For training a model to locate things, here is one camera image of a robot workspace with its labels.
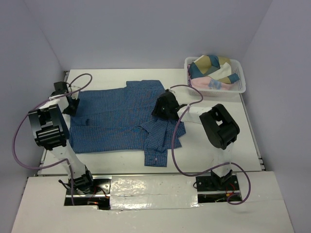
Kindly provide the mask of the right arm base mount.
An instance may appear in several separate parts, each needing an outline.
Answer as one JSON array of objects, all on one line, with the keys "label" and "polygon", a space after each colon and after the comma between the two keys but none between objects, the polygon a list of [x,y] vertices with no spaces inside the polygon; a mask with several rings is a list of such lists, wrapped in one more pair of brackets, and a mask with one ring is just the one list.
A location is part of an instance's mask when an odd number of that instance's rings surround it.
[{"label": "right arm base mount", "polygon": [[221,187],[213,184],[211,176],[198,176],[193,187],[197,190],[198,203],[227,202],[228,197],[230,202],[242,201],[236,175]]}]

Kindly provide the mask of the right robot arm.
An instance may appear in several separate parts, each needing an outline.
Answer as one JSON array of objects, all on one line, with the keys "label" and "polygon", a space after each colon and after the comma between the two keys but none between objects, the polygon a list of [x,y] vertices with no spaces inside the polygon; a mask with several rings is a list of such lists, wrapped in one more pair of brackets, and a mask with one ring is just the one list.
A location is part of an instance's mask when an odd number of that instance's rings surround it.
[{"label": "right robot arm", "polygon": [[240,133],[240,128],[222,104],[216,104],[213,107],[194,106],[202,101],[179,104],[174,93],[167,89],[156,100],[152,116],[176,122],[171,142],[172,159],[177,170],[188,177],[191,174],[183,172],[178,167],[174,155],[174,141],[177,136],[177,129],[181,122],[196,123],[204,128],[208,141],[218,152],[214,155],[212,168],[197,175],[210,172],[212,186],[217,190],[222,190],[232,177],[232,147]]}]

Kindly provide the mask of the blue checked long sleeve shirt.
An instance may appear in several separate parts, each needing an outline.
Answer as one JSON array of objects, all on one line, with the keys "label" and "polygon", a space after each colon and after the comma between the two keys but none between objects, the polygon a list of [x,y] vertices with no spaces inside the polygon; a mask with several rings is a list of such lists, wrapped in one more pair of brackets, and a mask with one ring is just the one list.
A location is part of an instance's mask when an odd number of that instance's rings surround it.
[{"label": "blue checked long sleeve shirt", "polygon": [[[79,93],[70,119],[70,145],[77,154],[142,150],[145,166],[166,167],[176,122],[152,116],[165,91],[159,80],[127,81],[123,88]],[[186,134],[180,123],[174,148]]]}]

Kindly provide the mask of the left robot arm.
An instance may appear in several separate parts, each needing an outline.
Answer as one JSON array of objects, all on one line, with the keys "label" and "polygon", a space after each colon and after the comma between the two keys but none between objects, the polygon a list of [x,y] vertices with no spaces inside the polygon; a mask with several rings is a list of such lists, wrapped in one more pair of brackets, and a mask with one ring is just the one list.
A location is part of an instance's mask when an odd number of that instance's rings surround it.
[{"label": "left robot arm", "polygon": [[46,103],[28,112],[34,139],[38,146],[50,151],[65,168],[68,183],[63,186],[88,194],[94,190],[95,181],[69,143],[70,133],[63,116],[74,116],[80,100],[77,96],[71,96],[66,82],[56,82],[54,88]]}]

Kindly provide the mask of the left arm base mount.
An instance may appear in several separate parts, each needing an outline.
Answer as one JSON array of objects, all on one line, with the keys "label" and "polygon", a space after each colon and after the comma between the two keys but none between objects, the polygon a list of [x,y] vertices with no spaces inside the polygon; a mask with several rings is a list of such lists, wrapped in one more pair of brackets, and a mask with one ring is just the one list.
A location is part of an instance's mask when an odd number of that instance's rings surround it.
[{"label": "left arm base mount", "polygon": [[73,198],[74,206],[94,206],[99,210],[110,210],[111,178],[97,177],[93,183],[94,187],[87,194],[74,191],[72,196],[70,189],[67,188],[64,205],[72,206],[71,198]]}]

